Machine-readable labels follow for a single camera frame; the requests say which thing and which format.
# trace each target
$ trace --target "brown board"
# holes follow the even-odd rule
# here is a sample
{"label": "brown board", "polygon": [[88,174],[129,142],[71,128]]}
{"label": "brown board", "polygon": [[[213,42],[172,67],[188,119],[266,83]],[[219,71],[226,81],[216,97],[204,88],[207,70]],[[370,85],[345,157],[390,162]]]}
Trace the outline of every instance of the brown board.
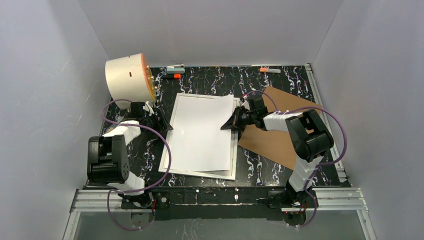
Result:
{"label": "brown board", "polygon": [[[270,86],[266,87],[265,93],[272,97],[278,110],[281,112],[307,106],[322,107],[321,105]],[[275,107],[271,100],[265,95],[262,95],[262,98],[268,111],[273,112]],[[238,141],[238,145],[286,168],[291,170],[295,168],[296,152],[288,132],[263,131],[255,125],[248,125]]]}

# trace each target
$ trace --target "cardboard sheet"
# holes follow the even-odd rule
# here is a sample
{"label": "cardboard sheet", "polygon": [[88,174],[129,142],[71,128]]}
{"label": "cardboard sheet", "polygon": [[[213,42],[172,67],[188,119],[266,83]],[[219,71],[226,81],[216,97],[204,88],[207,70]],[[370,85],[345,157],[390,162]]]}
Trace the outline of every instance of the cardboard sheet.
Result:
{"label": "cardboard sheet", "polygon": [[221,130],[233,113],[233,95],[182,97],[173,119],[171,168],[181,171],[231,169],[231,130]]}
{"label": "cardboard sheet", "polygon": [[[322,107],[319,104],[270,86],[266,87],[265,93],[272,97],[281,112],[306,106]],[[262,95],[262,98],[268,111],[274,111],[275,108],[271,100],[265,95]],[[254,125],[248,125],[238,141],[238,145],[286,168],[291,170],[295,168],[296,152],[288,132],[262,131]]]}

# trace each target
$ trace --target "marble tabletop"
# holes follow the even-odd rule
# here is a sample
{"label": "marble tabletop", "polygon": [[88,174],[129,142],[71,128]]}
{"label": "marble tabletop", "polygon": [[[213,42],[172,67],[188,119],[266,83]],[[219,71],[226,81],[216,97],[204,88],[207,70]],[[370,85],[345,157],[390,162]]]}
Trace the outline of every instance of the marble tabletop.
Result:
{"label": "marble tabletop", "polygon": [[[156,77],[154,82],[157,86],[157,106],[163,111],[165,118],[170,120],[177,93],[215,96],[233,94],[239,98],[244,93],[251,90],[264,90],[267,86],[314,102],[314,95],[304,66],[279,66],[281,73],[261,73],[259,68],[259,66],[187,67],[180,80],[161,79],[160,76],[165,74],[166,69],[152,68],[152,74]],[[119,122],[126,116],[126,112],[112,104],[108,108],[106,117]],[[109,123],[104,122],[102,133],[105,133],[109,126]],[[158,172],[163,148],[164,144],[159,138],[149,138],[142,132],[127,146],[131,172],[144,178],[148,185],[155,183],[163,175],[162,172]],[[292,172],[278,163],[238,146],[235,180],[169,174],[160,186],[285,186]],[[315,186],[341,185],[334,166],[320,168],[312,180]]]}

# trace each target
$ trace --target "purple cable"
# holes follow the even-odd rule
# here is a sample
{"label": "purple cable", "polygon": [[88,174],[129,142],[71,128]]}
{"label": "purple cable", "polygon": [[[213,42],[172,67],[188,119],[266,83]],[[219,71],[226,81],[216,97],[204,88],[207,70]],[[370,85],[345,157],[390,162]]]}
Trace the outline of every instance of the purple cable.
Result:
{"label": "purple cable", "polygon": [[104,116],[104,112],[105,112],[105,110],[109,107],[109,105],[111,105],[111,104],[113,104],[113,103],[115,103],[115,102],[117,102],[117,101],[127,101],[127,102],[130,102],[131,103],[131,101],[130,100],[128,100],[128,99],[116,99],[116,100],[113,100],[113,101],[111,101],[111,102],[109,102],[106,106],[104,106],[104,108],[103,108],[103,110],[101,110],[101,112],[100,112],[100,116],[101,116],[101,118],[104,120],[104,121],[106,121],[107,123],[110,123],[110,124],[118,124],[118,125],[120,125],[120,126],[129,126],[129,127],[138,127],[138,128],[142,128],[142,129],[146,129],[146,130],[148,130],[148,131],[151,131],[151,132],[153,132],[154,134],[156,134],[161,140],[162,140],[162,142],[165,144],[165,147],[166,147],[166,150],[168,151],[168,155],[169,155],[169,164],[168,164],[168,167],[166,168],[166,171],[165,171],[165,173],[163,174],[163,176],[157,181],[157,182],[155,182],[155,183],[153,183],[152,185],[150,185],[150,186],[147,186],[147,187],[144,187],[144,188],[141,188],[141,189],[134,189],[134,190],[128,190],[128,191],[119,191],[119,190],[116,190],[116,189],[111,189],[111,190],[109,190],[109,192],[107,193],[107,213],[109,214],[109,217],[110,217],[110,219],[112,219],[112,222],[116,225],[116,226],[118,226],[118,227],[120,227],[121,229],[123,229],[123,230],[127,230],[127,231],[138,231],[138,230],[141,230],[141,229],[144,229],[145,227],[147,227],[147,226],[149,226],[153,221],[151,221],[151,222],[149,222],[148,224],[146,224],[146,225],[144,225],[144,226],[141,226],[141,227],[137,227],[137,228],[129,228],[129,227],[126,227],[126,226],[122,226],[121,224],[119,224],[115,219],[114,219],[114,217],[112,216],[112,212],[111,212],[111,208],[109,207],[109,201],[110,201],[110,198],[111,198],[111,192],[113,191],[113,192],[116,192],[116,193],[119,193],[119,194],[130,194],[130,193],[137,193],[137,192],[140,192],[140,191],[145,191],[145,190],[149,190],[149,189],[151,189],[151,188],[153,188],[153,187],[155,187],[155,186],[157,186],[157,185],[159,185],[162,181],[164,181],[165,180],[165,178],[167,177],[167,175],[168,175],[168,173],[169,173],[169,171],[170,171],[170,168],[171,168],[171,149],[170,149],[170,146],[168,145],[168,143],[167,143],[167,141],[165,140],[165,138],[159,133],[159,132],[157,132],[156,130],[154,130],[153,128],[150,128],[150,127],[148,127],[148,126],[144,126],[144,125],[139,125],[139,124],[132,124],[132,123],[119,123],[119,122],[116,122],[116,121],[112,121],[112,120],[109,120],[109,119],[107,119],[105,116]]}
{"label": "purple cable", "polygon": [[274,104],[275,111],[276,111],[276,112],[278,112],[278,111],[279,111],[279,110],[278,110],[278,107],[277,107],[277,104],[276,104],[276,102],[274,101],[274,99],[273,99],[270,95],[268,95],[268,93],[266,93],[266,92],[264,92],[264,91],[261,91],[261,90],[252,90],[252,91],[250,91],[250,92],[248,92],[248,93],[245,93],[245,94],[243,94],[243,95],[244,95],[244,96],[249,96],[250,94],[252,94],[252,93],[254,93],[254,92],[261,93],[261,94],[263,94],[263,95],[267,96],[267,97],[269,98],[269,100],[271,100],[272,104]]}
{"label": "purple cable", "polygon": [[336,164],[336,163],[337,163],[337,162],[339,162],[340,160],[342,160],[342,158],[345,156],[345,154],[346,154],[346,150],[347,150],[347,148],[348,148],[348,136],[346,135],[346,130],[345,130],[345,128],[343,127],[342,123],[339,121],[339,119],[338,119],[336,116],[334,116],[331,112],[329,112],[329,111],[325,110],[324,108],[322,108],[322,107],[317,107],[317,106],[304,106],[304,107],[301,107],[301,108],[298,108],[298,109],[295,109],[295,110],[289,111],[289,112],[287,112],[287,114],[293,114],[293,113],[296,113],[296,112],[299,112],[299,111],[301,111],[301,110],[305,110],[305,109],[317,109],[317,110],[320,110],[320,111],[322,111],[322,112],[324,112],[324,113],[326,113],[326,114],[330,115],[330,117],[332,117],[332,119],[334,119],[334,121],[335,121],[335,122],[338,124],[338,126],[340,127],[341,134],[343,135],[343,150],[341,151],[340,155],[338,156],[338,158],[337,158],[336,160],[331,161],[331,162],[323,162],[323,163],[320,163],[320,164],[316,165],[316,169],[315,169],[315,170],[313,171],[313,173],[310,175],[309,179],[305,182],[305,185],[304,185],[304,191],[306,192],[306,194],[307,194],[309,197],[311,197],[311,198],[312,198],[314,208],[313,208],[313,214],[312,214],[312,216],[309,218],[309,220],[308,220],[307,222],[305,222],[304,224],[300,225],[299,227],[305,227],[306,225],[310,224],[310,223],[312,222],[312,220],[314,220],[315,215],[317,214],[317,200],[316,200],[316,199],[315,199],[315,197],[314,197],[314,196],[313,196],[313,195],[312,195],[312,194],[308,191],[308,184],[309,184],[309,182],[311,181],[312,177],[313,177],[313,176],[317,173],[317,171],[318,171],[318,168],[319,168],[319,167],[331,166],[331,165]]}

